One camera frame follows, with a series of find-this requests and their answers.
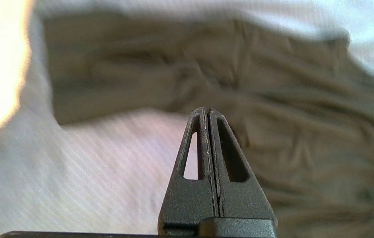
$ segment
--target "white sheet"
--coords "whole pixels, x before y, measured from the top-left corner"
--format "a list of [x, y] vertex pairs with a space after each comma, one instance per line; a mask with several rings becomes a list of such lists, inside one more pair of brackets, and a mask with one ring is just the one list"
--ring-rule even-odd
[[[38, 18], [33, 17], [30, 31], [36, 70], [27, 77], [30, 90], [21, 96], [21, 109], [0, 135], [0, 233], [16, 229], [156, 233], [185, 116], [142, 110], [64, 130], [51, 116], [39, 19], [94, 8], [177, 18], [237, 9], [260, 24], [307, 38], [320, 38], [325, 31], [348, 32], [350, 54], [374, 74], [374, 1], [39, 1], [34, 9]], [[18, 9], [5, 5], [1, 11], [10, 15], [14, 11], [10, 19], [22, 21]], [[1, 20], [0, 29], [8, 24]], [[3, 51], [12, 47], [11, 40], [21, 44], [20, 33], [5, 31], [4, 39], [0, 34], [5, 46], [0, 47], [0, 56], [6, 56], [0, 69], [8, 70], [0, 74], [0, 85], [8, 83], [0, 87], [0, 105], [13, 96], [22, 72], [24, 47]], [[8, 109], [0, 107], [0, 121]], [[193, 176], [194, 166], [187, 172]], [[21, 216], [14, 217], [15, 211], [22, 211]]]

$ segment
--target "fabric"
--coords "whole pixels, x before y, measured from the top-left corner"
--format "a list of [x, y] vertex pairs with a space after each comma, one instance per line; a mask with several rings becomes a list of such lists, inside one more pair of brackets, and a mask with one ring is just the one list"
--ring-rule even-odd
[[47, 55], [40, 19], [30, 21], [22, 107], [0, 134], [0, 233], [156, 232], [185, 117], [148, 110], [63, 130], [52, 108], [68, 123], [213, 105], [263, 185], [280, 237], [374, 237], [374, 77], [350, 61], [347, 36], [305, 41], [239, 20], [75, 18], [44, 21]]

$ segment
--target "olive green fabric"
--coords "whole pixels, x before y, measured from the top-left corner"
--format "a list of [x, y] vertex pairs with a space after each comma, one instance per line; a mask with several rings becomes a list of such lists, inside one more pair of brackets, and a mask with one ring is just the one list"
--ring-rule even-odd
[[279, 237], [374, 237], [374, 78], [348, 57], [347, 36], [109, 13], [43, 23], [60, 124], [212, 106], [263, 186]]

